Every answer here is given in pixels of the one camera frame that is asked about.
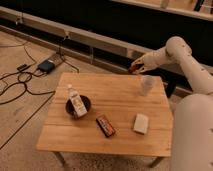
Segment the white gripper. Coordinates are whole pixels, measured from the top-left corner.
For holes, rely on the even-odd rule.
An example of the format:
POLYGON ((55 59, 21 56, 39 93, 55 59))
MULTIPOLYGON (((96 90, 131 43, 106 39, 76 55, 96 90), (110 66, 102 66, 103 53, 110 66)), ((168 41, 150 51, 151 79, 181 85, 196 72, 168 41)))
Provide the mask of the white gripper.
POLYGON ((144 67, 136 70, 136 74, 144 73, 148 70, 155 69, 157 67, 155 63, 155 56, 152 53, 147 53, 144 56, 137 58, 131 63, 131 66, 144 65, 144 67))

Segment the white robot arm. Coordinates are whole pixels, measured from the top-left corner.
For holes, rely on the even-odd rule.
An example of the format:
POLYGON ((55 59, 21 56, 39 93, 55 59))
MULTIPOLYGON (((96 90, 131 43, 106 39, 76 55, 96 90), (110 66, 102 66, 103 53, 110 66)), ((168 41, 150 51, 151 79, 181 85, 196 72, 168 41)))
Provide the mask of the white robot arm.
POLYGON ((213 171, 213 75, 193 57, 187 42, 170 37, 163 47, 135 59, 129 70, 139 74, 173 63, 193 93, 174 112, 170 171, 213 171))

